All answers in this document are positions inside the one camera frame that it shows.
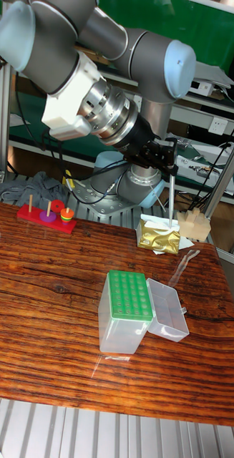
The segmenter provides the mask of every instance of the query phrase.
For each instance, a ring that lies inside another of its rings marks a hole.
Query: electrical outlet
[[[208,132],[211,132],[216,135],[222,135],[225,131],[227,124],[228,124],[227,120],[224,120],[221,117],[214,117],[208,129]]]

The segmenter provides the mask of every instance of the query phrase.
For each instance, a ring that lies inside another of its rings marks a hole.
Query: wooden block
[[[180,235],[204,242],[210,232],[210,221],[200,213],[195,212],[195,222],[187,221],[187,213],[177,212],[177,220],[180,225]]]
[[[209,232],[210,221],[204,215],[199,215],[194,224],[192,238],[199,240],[200,242],[204,242]]]
[[[197,216],[196,213],[191,212],[190,210],[187,210],[185,214],[185,221],[187,221],[187,223],[194,223],[196,216]]]
[[[191,238],[194,228],[194,223],[190,223],[185,219],[186,214],[177,212],[177,220],[180,225],[180,235],[182,237]]]

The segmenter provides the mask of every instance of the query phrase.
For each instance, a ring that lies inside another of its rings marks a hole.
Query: purple ring
[[[47,216],[47,211],[44,210],[39,214],[40,220],[44,221],[45,223],[53,223],[56,220],[57,215],[56,213],[49,212],[49,216]]]

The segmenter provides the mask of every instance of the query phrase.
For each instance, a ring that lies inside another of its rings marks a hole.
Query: colorful ring stacking toy
[[[73,218],[74,212],[70,208],[63,208],[60,212],[60,216],[61,216],[62,222],[64,224],[67,224]]]

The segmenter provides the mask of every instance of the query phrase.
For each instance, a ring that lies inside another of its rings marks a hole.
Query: plastic box lid
[[[188,336],[184,317],[186,308],[181,307],[177,291],[151,278],[148,278],[146,283],[153,313],[148,331],[174,342]]]

